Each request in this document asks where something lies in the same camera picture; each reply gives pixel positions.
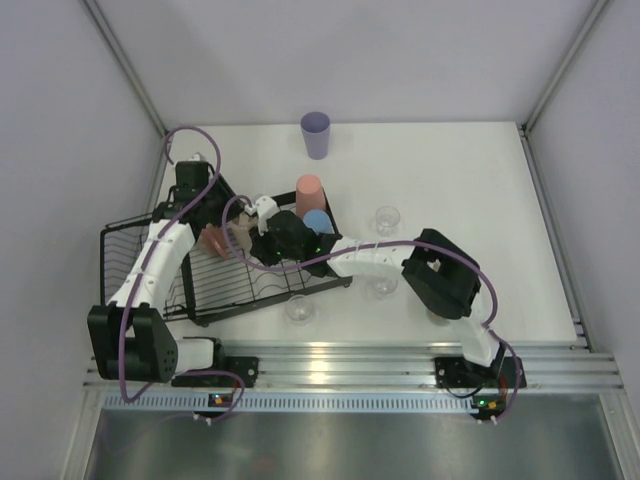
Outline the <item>pink ghost pattern mug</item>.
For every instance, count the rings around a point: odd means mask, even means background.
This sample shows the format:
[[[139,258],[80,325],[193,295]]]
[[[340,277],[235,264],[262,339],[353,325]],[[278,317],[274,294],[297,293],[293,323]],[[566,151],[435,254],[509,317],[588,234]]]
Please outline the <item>pink ghost pattern mug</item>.
[[[225,259],[229,257],[227,252],[228,244],[221,227],[207,224],[201,231],[199,239],[201,246],[210,254]]]

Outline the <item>pale pink iridescent mug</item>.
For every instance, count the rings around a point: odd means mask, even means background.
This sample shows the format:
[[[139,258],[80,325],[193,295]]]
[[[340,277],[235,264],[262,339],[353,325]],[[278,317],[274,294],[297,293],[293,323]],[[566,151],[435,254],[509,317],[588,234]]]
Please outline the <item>pale pink iridescent mug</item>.
[[[256,217],[249,216],[247,213],[241,213],[237,218],[230,222],[232,234],[239,247],[248,253],[252,248],[252,239],[250,232],[258,224]]]

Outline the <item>blue plastic tumbler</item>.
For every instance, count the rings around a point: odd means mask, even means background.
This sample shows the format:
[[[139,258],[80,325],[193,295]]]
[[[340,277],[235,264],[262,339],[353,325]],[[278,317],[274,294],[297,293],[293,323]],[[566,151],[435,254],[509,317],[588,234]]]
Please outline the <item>blue plastic tumbler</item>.
[[[322,209],[312,209],[305,213],[303,222],[307,228],[310,228],[316,235],[332,234],[334,232],[333,224],[328,213]]]

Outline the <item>salmon pink plastic tumbler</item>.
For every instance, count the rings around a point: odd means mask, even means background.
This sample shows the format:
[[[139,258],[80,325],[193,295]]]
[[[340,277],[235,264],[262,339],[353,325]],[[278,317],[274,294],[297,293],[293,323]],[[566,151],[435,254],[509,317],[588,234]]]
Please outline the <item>salmon pink plastic tumbler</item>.
[[[326,210],[326,197],[321,180],[313,174],[298,178],[295,192],[296,215],[303,218],[311,210]]]

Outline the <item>purple plastic tumbler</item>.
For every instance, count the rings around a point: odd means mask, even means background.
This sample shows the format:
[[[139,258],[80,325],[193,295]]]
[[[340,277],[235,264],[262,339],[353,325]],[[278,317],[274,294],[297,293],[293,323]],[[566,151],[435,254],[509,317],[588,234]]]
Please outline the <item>purple plastic tumbler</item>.
[[[307,154],[311,159],[322,160],[328,155],[331,122],[323,112],[309,112],[300,121]]]

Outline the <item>cream seashell mug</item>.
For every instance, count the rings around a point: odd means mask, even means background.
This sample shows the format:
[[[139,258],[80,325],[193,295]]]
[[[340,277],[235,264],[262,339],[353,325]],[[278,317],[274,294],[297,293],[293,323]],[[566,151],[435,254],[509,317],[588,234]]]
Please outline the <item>cream seashell mug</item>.
[[[447,318],[444,318],[431,310],[426,310],[426,314],[429,320],[436,325],[447,325],[449,323]]]

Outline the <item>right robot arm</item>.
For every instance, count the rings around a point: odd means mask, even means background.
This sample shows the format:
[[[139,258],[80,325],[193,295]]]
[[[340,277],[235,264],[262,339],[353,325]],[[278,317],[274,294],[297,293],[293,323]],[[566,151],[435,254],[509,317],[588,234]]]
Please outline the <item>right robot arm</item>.
[[[451,323],[459,356],[435,361],[444,389],[508,388],[526,384],[521,359],[492,329],[497,291],[479,264],[435,229],[414,240],[363,242],[316,233],[290,211],[251,228],[251,255],[260,269],[303,269],[323,277],[377,276],[403,280],[428,312]]]

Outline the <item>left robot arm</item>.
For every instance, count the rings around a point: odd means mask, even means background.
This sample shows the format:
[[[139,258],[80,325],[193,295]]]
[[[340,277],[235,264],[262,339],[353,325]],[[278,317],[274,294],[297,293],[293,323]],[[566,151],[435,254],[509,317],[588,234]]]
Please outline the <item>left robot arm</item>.
[[[99,375],[123,383],[167,383],[193,371],[215,386],[227,376],[220,344],[210,338],[175,339],[163,310],[175,276],[207,226],[218,224],[233,192],[196,154],[175,165],[175,185],[152,212],[147,237],[120,288],[91,308],[87,324]]]

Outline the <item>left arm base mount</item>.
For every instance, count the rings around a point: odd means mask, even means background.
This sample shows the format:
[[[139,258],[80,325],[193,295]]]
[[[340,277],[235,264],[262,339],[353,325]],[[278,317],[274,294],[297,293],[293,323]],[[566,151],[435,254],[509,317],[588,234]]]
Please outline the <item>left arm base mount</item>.
[[[187,337],[177,341],[178,364],[172,387],[231,388],[239,381],[231,376],[213,374],[223,371],[237,375],[246,388],[253,388],[258,377],[259,358],[226,353],[217,338]]]

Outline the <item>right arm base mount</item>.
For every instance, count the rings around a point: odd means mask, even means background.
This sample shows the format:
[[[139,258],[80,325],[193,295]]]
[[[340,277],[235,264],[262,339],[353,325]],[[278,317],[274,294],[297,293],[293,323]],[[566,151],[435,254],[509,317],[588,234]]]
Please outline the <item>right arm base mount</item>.
[[[436,386],[440,389],[466,389],[471,396],[491,388],[514,388],[527,386],[524,369],[517,365],[519,357],[513,358],[500,346],[488,367],[466,360],[463,356],[441,356],[434,359]]]

